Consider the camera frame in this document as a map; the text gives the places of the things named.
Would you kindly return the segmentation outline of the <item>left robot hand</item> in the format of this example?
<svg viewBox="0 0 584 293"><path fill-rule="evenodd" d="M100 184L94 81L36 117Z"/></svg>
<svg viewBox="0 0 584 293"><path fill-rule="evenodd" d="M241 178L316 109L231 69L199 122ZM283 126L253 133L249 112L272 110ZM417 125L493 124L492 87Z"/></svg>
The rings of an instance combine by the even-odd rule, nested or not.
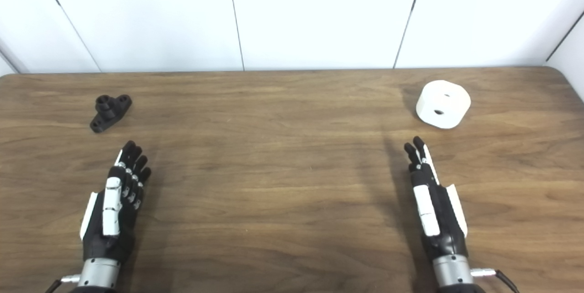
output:
<svg viewBox="0 0 584 293"><path fill-rule="evenodd" d="M109 169L104 189L91 193L80 230L83 260L108 258L119 264L129 260L136 244L134 229L145 184L151 175L147 162L142 148L127 141Z"/></svg>

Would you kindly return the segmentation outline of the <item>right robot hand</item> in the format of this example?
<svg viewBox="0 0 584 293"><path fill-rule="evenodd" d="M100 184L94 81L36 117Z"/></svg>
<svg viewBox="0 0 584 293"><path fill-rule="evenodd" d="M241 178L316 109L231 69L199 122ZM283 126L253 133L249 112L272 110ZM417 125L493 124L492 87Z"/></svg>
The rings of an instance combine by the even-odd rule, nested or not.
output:
<svg viewBox="0 0 584 293"><path fill-rule="evenodd" d="M410 160L408 171L428 259L455 254L469 257L465 218L455 186L440 184L429 147L419 136L403 149Z"/></svg>

